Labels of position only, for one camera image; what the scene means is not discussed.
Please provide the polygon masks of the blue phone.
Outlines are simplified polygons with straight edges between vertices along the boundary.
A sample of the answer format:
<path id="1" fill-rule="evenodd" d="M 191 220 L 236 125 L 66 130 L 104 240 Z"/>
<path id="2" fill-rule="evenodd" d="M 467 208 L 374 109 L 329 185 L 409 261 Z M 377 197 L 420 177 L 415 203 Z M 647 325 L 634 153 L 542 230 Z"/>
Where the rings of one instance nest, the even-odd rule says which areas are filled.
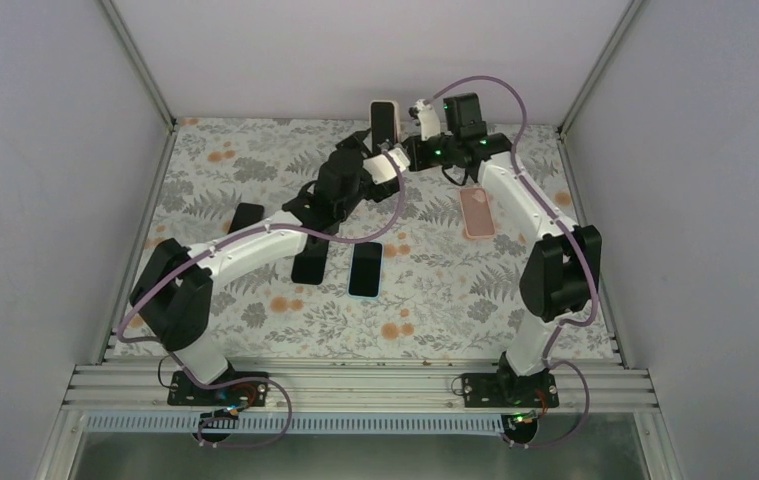
<path id="1" fill-rule="evenodd" d="M 228 225 L 228 234 L 247 228 L 265 218 L 263 205 L 254 203 L 239 203 Z"/>

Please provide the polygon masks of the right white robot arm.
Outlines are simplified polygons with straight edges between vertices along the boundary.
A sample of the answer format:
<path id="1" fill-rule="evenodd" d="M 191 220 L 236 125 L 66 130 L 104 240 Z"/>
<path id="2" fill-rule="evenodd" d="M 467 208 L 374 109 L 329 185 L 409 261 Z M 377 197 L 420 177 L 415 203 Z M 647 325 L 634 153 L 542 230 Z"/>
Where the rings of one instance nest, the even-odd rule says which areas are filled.
<path id="1" fill-rule="evenodd" d="M 409 110 L 418 135 L 403 146 L 411 170 L 458 167 L 504 208 L 513 212 L 531 242 L 519 279 L 530 319 L 501 354 L 493 374 L 466 376 L 467 405 L 499 403 L 520 407 L 550 389 L 551 351 L 572 314 L 598 308 L 602 237 L 592 225 L 580 226 L 534 182 L 516 153 L 516 141 L 488 131 L 474 93 L 448 97 L 440 119 L 432 101 Z"/>

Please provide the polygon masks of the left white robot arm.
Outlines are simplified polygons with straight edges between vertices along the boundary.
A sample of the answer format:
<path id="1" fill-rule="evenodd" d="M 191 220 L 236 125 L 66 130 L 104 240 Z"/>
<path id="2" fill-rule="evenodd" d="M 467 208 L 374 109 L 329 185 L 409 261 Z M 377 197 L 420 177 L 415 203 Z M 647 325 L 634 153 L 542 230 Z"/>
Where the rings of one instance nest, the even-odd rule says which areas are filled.
<path id="1" fill-rule="evenodd" d="M 139 340 L 159 343 L 204 402 L 225 402 L 236 379 L 208 331 L 215 291 L 324 243 L 347 243 L 338 234 L 340 226 L 365 200 L 395 196 L 394 214 L 400 216 L 406 195 L 403 174 L 410 165 L 401 145 L 386 144 L 372 154 L 357 132 L 336 146 L 314 181 L 270 216 L 214 240 L 185 246 L 170 238 L 158 244 L 132 288 L 119 341 L 134 343 L 126 329 L 140 316 L 151 333 Z"/>

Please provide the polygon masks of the pink phone case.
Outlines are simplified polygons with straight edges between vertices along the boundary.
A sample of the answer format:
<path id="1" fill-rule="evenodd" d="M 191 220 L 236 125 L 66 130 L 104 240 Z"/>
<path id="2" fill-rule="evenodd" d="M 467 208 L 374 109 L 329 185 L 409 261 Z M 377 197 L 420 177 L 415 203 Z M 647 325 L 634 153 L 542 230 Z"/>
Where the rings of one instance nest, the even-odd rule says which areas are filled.
<path id="1" fill-rule="evenodd" d="M 469 239 L 487 239 L 496 234 L 488 194 L 481 187 L 459 190 L 460 209 L 465 235 Z"/>

